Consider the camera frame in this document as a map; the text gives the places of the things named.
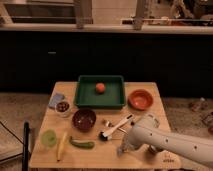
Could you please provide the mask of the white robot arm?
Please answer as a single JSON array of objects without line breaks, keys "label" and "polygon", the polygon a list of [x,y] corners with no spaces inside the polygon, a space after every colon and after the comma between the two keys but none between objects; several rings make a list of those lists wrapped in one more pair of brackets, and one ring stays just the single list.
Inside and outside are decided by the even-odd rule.
[{"label": "white robot arm", "polygon": [[143,115],[125,135],[131,150],[148,144],[213,168],[213,140],[167,132],[152,113]]}]

